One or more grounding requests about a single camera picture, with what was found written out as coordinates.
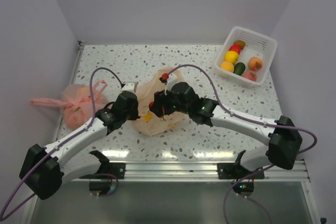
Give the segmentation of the orange plastic bag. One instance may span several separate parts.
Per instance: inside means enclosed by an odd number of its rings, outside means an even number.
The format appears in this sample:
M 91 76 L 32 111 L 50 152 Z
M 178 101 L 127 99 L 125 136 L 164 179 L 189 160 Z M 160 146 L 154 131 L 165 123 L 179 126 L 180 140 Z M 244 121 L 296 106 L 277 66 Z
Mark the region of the orange plastic bag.
M 149 136 L 161 134 L 170 130 L 185 118 L 185 115 L 180 112 L 174 112 L 171 115 L 159 118 L 149 110 L 149 103 L 154 100 L 154 94 L 165 89 L 165 84 L 159 78 L 162 74 L 168 73 L 172 69 L 172 67 L 159 69 L 149 82 L 138 86 L 136 89 L 140 118 L 136 121 L 131 121 L 131 124 L 135 130 L 142 134 Z

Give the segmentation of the small brown fruit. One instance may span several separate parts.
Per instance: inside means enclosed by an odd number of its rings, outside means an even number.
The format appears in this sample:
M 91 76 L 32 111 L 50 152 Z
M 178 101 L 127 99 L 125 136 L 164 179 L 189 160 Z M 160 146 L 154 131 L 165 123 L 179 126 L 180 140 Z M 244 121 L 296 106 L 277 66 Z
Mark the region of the small brown fruit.
M 220 64 L 220 68 L 221 69 L 224 69 L 228 72 L 234 72 L 234 65 L 229 62 L 229 61 L 223 61 L 221 64 Z

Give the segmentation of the yellow fruit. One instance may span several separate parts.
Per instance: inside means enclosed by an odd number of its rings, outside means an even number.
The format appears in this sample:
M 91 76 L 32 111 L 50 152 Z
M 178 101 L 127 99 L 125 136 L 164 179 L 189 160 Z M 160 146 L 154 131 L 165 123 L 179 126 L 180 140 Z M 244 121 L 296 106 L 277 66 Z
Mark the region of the yellow fruit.
M 232 64 L 236 64 L 239 59 L 239 54 L 235 51 L 228 51 L 224 54 L 224 60 Z

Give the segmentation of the green avocado fruit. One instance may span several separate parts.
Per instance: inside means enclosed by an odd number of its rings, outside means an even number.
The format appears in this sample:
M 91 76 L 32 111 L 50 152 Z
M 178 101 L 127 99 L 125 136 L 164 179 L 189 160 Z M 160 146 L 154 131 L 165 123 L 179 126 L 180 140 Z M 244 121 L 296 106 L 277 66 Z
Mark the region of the green avocado fruit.
M 243 62 L 238 62 L 234 66 L 234 74 L 241 76 L 246 70 L 246 66 Z

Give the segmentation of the pink peach fruit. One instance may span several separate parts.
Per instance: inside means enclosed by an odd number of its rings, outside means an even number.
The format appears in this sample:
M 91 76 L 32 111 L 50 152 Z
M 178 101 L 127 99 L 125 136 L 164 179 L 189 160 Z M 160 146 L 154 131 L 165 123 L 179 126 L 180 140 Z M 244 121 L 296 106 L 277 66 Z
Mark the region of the pink peach fruit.
M 242 77 L 253 82 L 257 81 L 257 74 L 254 71 L 246 71 L 242 74 Z

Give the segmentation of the brown kiwi fruit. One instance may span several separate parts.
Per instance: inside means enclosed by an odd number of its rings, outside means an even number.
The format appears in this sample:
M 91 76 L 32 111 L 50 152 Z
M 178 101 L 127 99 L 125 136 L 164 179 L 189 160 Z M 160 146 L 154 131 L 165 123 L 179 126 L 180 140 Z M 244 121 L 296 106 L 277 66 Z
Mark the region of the brown kiwi fruit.
M 242 41 L 242 40 L 236 40 L 234 42 L 234 45 L 239 46 L 240 49 L 243 50 L 245 48 L 245 46 L 246 46 L 246 43 L 244 41 Z

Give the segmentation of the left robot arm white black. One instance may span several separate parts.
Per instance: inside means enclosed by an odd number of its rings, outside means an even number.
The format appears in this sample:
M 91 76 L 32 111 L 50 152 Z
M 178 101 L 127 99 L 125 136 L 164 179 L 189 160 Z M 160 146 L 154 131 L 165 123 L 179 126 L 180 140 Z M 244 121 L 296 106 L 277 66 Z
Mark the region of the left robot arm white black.
M 128 120 L 139 118 L 135 91 L 123 90 L 112 107 L 98 110 L 94 117 L 67 137 L 45 147 L 33 145 L 27 151 L 19 178 L 41 200 L 51 197 L 65 180 L 65 164 L 91 143 L 109 135 Z

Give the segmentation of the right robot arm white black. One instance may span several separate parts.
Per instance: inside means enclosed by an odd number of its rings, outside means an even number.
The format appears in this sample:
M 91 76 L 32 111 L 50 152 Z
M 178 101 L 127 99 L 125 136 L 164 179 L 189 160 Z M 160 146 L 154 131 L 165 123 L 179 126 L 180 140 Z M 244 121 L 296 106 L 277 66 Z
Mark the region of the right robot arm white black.
M 159 118 L 181 112 L 197 124 L 226 128 L 261 142 L 262 146 L 238 154 L 234 172 L 240 178 L 267 165 L 292 169 L 302 143 L 301 135 L 288 117 L 263 119 L 224 110 L 218 101 L 199 97 L 185 82 L 175 84 L 171 90 L 156 92 L 149 109 Z

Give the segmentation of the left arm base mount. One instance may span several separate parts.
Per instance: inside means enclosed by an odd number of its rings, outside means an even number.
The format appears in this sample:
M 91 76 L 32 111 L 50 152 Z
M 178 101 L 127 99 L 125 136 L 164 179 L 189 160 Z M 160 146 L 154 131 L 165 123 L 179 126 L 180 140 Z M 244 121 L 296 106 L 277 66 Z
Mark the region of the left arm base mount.
M 110 162 L 110 160 L 99 151 L 91 151 L 91 155 L 95 156 L 100 166 L 97 172 L 90 175 L 90 179 L 99 179 L 89 183 L 89 190 L 97 197 L 105 197 L 114 194 L 119 188 L 119 180 L 124 179 L 125 163 Z

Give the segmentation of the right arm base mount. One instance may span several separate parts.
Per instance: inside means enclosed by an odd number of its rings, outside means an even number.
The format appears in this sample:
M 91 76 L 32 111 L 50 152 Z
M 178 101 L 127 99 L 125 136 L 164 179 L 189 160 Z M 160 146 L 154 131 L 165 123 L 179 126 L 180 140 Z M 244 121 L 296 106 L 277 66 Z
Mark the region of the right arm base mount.
M 233 163 L 218 163 L 217 173 L 219 179 L 231 179 L 231 185 L 237 182 L 239 179 L 251 174 L 252 172 L 243 168 L 240 164 L 242 156 L 246 151 L 241 151 L 236 160 Z M 255 189 L 254 180 L 264 179 L 265 174 L 261 172 L 253 177 L 250 177 L 247 181 L 242 181 L 233 187 L 233 191 L 242 196 L 250 196 Z

